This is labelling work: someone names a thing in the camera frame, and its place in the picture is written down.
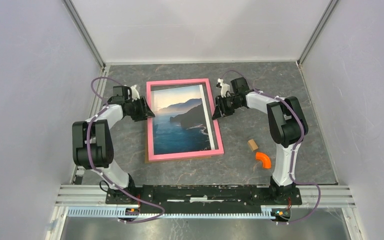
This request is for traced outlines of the pink wooden photo frame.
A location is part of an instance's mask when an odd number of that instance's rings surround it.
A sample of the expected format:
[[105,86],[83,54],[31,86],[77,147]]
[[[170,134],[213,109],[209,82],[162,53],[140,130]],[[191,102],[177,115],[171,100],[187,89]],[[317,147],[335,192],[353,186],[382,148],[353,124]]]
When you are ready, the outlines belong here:
[[196,85],[203,84],[208,97],[209,105],[209,117],[213,123],[213,132],[215,136],[215,142],[218,145],[216,150],[209,151],[196,151],[188,153],[173,153],[173,154],[164,154],[164,155],[154,155],[153,154],[153,139],[152,139],[152,118],[147,121],[147,140],[149,144],[149,160],[163,160],[163,159],[176,159],[176,158],[186,158],[186,157],[195,157],[195,156],[220,156],[223,155],[225,150],[222,143],[221,131],[219,123],[216,120],[212,120],[212,113],[215,109],[215,103],[213,100],[212,90],[210,86],[210,81],[207,78],[196,78],[196,79],[178,79],[178,80],[157,80],[149,81],[146,84],[146,97],[151,108],[151,88],[156,86],[175,86],[175,85]]

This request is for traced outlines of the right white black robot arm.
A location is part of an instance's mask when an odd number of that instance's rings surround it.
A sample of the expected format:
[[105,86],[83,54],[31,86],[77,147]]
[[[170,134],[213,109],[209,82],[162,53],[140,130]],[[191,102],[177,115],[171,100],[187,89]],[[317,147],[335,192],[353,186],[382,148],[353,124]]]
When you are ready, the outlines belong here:
[[294,165],[301,142],[308,133],[299,100],[294,96],[283,98],[250,89],[244,77],[231,80],[229,84],[218,78],[215,86],[220,89],[220,95],[215,97],[213,120],[231,116],[241,107],[267,115],[269,132],[276,143],[275,168],[268,196],[273,203],[282,204],[296,187]]

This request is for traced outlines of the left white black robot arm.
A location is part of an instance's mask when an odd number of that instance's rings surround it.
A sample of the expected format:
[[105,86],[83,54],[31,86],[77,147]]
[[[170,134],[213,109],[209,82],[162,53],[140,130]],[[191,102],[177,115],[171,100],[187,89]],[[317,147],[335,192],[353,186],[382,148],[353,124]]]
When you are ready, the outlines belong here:
[[124,117],[134,122],[155,117],[137,85],[120,85],[113,88],[113,96],[94,116],[72,124],[73,162],[78,167],[91,170],[118,190],[118,197],[125,204],[133,203],[137,190],[131,175],[115,162],[111,128]]

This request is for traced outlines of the seascape photo print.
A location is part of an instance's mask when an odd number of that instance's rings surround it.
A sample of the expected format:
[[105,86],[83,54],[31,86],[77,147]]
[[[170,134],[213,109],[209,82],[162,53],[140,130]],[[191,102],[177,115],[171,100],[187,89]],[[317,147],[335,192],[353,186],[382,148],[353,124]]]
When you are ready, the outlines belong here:
[[167,155],[218,148],[203,84],[155,86],[150,91],[153,154]]

